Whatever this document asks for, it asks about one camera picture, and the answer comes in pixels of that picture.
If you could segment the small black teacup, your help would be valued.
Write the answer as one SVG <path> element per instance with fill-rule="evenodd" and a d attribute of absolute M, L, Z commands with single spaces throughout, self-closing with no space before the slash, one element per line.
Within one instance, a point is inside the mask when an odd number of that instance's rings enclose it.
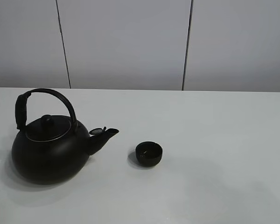
<path fill-rule="evenodd" d="M 162 159 L 162 147 L 152 141 L 145 141 L 135 148 L 136 159 L 143 167 L 156 166 Z"/>

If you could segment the black kettle teapot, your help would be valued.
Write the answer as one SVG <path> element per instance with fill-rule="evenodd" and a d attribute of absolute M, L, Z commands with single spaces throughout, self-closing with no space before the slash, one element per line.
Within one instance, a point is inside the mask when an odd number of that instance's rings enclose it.
<path fill-rule="evenodd" d="M 58 98 L 69 115 L 43 115 L 27 123 L 27 101 L 32 93 L 46 93 Z M 88 131 L 77 120 L 71 102 L 53 89 L 37 88 L 18 96 L 15 103 L 18 133 L 11 159 L 16 171 L 34 184 L 57 184 L 75 176 L 90 156 L 101 150 L 110 138 L 119 133 L 115 128 Z"/>

